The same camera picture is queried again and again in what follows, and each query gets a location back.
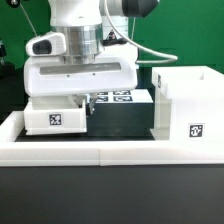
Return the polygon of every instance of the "green background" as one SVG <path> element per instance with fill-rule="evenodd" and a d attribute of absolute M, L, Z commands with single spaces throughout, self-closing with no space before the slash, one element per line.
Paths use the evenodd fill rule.
<path fill-rule="evenodd" d="M 48 1 L 22 3 L 37 33 L 49 31 Z M 21 9 L 10 8 L 4 0 L 0 3 L 0 21 L 0 37 L 8 53 L 6 60 L 20 68 L 27 58 L 25 44 L 34 34 Z M 161 0 L 149 16 L 137 19 L 134 39 L 154 50 L 178 55 L 178 62 L 172 66 L 208 65 L 224 73 L 223 0 Z M 141 58 L 151 57 L 141 53 Z"/>

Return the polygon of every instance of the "black plastic part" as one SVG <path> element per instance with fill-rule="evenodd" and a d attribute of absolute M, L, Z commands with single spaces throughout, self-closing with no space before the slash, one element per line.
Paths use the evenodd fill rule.
<path fill-rule="evenodd" d="M 103 46 L 112 46 L 115 44 L 126 44 L 127 41 L 124 38 L 115 39 L 115 40 L 103 40 Z"/>
<path fill-rule="evenodd" d="M 123 0 L 123 13 L 127 17 L 145 17 L 158 3 L 158 0 Z"/>
<path fill-rule="evenodd" d="M 0 57 L 5 57 L 7 55 L 5 46 L 3 44 L 0 44 Z"/>
<path fill-rule="evenodd" d="M 5 0 L 5 1 L 12 8 L 18 8 L 20 5 L 20 0 L 17 0 L 16 2 L 13 2 L 12 0 Z"/>
<path fill-rule="evenodd" d="M 40 54 L 51 54 L 52 52 L 52 45 L 49 40 L 42 40 L 40 42 L 37 42 L 33 45 L 33 52 L 36 55 Z"/>
<path fill-rule="evenodd" d="M 86 116 L 90 116 L 91 113 L 90 113 L 90 107 L 89 107 L 89 104 L 86 105 Z"/>

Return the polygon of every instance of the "white plastic part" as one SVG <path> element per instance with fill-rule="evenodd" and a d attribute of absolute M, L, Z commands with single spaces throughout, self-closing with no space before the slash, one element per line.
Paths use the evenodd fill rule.
<path fill-rule="evenodd" d="M 157 140 L 220 141 L 224 76 L 206 66 L 153 68 Z"/>
<path fill-rule="evenodd" d="M 123 2 L 122 0 L 111 0 L 107 2 L 111 15 L 124 16 L 122 2 Z M 104 4 L 105 4 L 104 0 L 100 0 L 100 14 L 102 16 L 105 16 Z"/>
<path fill-rule="evenodd" d="M 27 135 L 86 132 L 86 103 L 79 108 L 69 97 L 30 98 L 24 121 Z"/>
<path fill-rule="evenodd" d="M 223 138 L 214 142 L 14 142 L 23 128 L 23 112 L 13 112 L 0 126 L 1 167 L 224 163 Z"/>
<path fill-rule="evenodd" d="M 48 0 L 51 26 L 74 27 L 101 24 L 99 0 Z"/>
<path fill-rule="evenodd" d="M 33 51 L 34 44 L 41 41 L 49 41 L 52 47 L 50 54 L 35 54 Z M 62 33 L 48 32 L 44 36 L 38 36 L 31 39 L 26 44 L 26 52 L 29 56 L 55 56 L 62 55 L 66 52 L 65 36 Z"/>
<path fill-rule="evenodd" d="M 96 56 L 94 64 L 117 63 L 120 69 L 99 72 L 67 73 L 60 57 L 29 58 L 24 68 L 26 93 L 31 97 L 63 96 L 116 90 L 131 90 L 137 85 L 137 49 L 129 44 L 108 47 Z M 41 75 L 43 67 L 64 66 L 63 74 Z"/>
<path fill-rule="evenodd" d="M 112 16 L 112 20 L 119 31 L 128 36 L 128 18 L 124 16 Z M 109 33 L 113 30 L 106 16 L 102 16 L 103 25 L 103 39 L 106 40 Z M 122 38 L 118 33 L 115 32 L 116 38 Z"/>

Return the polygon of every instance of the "white container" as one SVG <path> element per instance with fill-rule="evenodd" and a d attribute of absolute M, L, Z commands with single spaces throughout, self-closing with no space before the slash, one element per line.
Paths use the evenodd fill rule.
<path fill-rule="evenodd" d="M 24 110 L 27 135 L 86 132 L 86 106 L 72 105 L 68 97 L 29 98 Z"/>
<path fill-rule="evenodd" d="M 224 138 L 224 76 L 206 66 L 157 67 L 154 129 L 156 140 Z"/>

